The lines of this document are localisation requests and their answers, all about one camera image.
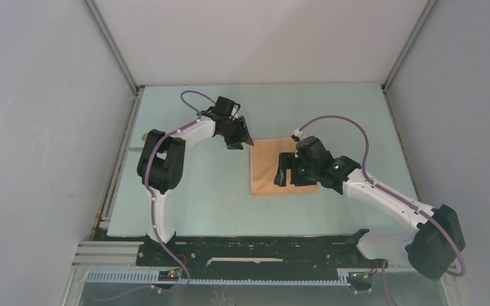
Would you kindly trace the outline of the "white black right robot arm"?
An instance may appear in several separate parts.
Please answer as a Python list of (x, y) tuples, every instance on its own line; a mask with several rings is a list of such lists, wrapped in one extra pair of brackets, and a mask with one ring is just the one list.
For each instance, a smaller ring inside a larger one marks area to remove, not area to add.
[(370, 259), (386, 259), (410, 265), (431, 280), (446, 273), (466, 275), (462, 255), (466, 242), (456, 212), (447, 205), (434, 208), (401, 194), (374, 180), (349, 157), (307, 159), (297, 153), (280, 153), (274, 184), (320, 184), (369, 205), (401, 228), (401, 234), (369, 230), (360, 236), (345, 250), (346, 260), (353, 266), (362, 266)]

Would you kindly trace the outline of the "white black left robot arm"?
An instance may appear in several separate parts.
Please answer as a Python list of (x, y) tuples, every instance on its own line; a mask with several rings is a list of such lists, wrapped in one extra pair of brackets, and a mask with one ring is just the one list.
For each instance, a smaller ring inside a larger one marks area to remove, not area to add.
[(168, 242), (175, 235), (172, 191), (184, 172), (186, 151), (214, 136), (222, 136), (228, 150), (253, 146), (243, 115), (217, 115), (203, 111), (191, 122), (169, 132), (152, 129), (147, 133), (137, 164), (137, 174), (150, 201), (151, 225), (147, 235), (158, 243), (151, 256), (160, 265), (174, 262), (176, 248)]

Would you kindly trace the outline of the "peach cloth napkin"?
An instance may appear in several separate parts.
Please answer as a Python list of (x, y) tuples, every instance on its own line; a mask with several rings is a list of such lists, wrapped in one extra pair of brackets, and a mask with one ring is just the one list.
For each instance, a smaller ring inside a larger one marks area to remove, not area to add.
[(295, 152), (295, 142), (290, 137), (266, 138), (254, 141), (250, 147), (251, 195), (253, 197), (286, 196), (294, 194), (311, 194), (318, 186), (296, 187), (291, 185), (287, 175), (285, 187), (274, 184), (278, 170), (279, 153)]

